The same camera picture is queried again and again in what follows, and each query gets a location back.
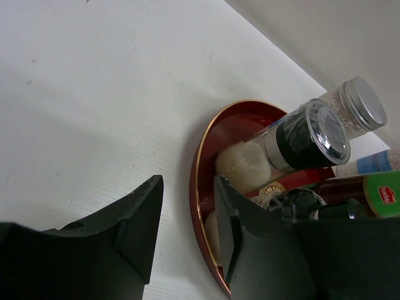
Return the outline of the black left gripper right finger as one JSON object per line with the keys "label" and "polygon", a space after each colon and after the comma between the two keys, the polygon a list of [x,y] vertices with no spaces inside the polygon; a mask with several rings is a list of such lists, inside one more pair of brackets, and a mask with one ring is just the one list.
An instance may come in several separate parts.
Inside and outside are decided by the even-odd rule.
{"label": "black left gripper right finger", "polygon": [[398,299],[399,219],[285,221],[214,178],[233,299]]}

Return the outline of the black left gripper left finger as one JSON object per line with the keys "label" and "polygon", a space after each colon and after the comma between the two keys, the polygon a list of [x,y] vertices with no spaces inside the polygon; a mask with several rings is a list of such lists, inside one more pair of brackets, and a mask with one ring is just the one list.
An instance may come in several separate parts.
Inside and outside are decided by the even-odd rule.
{"label": "black left gripper left finger", "polygon": [[150,281],[163,177],[61,229],[1,224],[2,299],[141,299]]}

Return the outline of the wide jar black handle lid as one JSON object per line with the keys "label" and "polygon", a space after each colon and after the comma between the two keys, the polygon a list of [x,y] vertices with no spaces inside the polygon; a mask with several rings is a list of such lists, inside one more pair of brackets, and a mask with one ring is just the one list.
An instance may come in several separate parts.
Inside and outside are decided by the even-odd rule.
{"label": "wide jar black handle lid", "polygon": [[276,217],[293,223],[300,220],[369,218],[364,206],[355,199],[328,204],[310,189],[270,192],[262,196],[261,207]]}

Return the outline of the tall grinder clear cap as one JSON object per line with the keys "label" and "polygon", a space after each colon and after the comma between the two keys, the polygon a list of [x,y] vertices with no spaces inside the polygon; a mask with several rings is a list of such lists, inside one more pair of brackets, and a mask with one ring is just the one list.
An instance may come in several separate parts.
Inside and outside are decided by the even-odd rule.
{"label": "tall grinder clear cap", "polygon": [[312,99],[221,151],[215,168],[247,194],[298,171],[346,164],[350,156],[343,122],[324,101]]}

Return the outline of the sauce bottle yellow cap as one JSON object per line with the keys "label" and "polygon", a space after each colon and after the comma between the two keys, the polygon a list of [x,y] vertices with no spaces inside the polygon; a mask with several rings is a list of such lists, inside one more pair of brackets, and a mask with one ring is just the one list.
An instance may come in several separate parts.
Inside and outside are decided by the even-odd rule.
{"label": "sauce bottle yellow cap", "polygon": [[327,204],[355,199],[371,218],[399,217],[399,171],[331,178],[305,187]]}

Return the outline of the red round tray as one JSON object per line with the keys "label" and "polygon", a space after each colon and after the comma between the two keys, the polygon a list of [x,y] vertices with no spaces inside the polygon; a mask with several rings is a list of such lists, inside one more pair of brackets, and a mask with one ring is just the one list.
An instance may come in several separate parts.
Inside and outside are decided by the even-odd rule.
{"label": "red round tray", "polygon": [[[194,155],[189,184],[194,232],[210,272],[231,299],[326,297],[314,282],[296,224],[272,215],[227,182],[214,180],[220,151],[283,115],[283,110],[262,101],[230,104],[210,122]],[[204,230],[215,208],[227,234],[227,268],[216,264]]]}

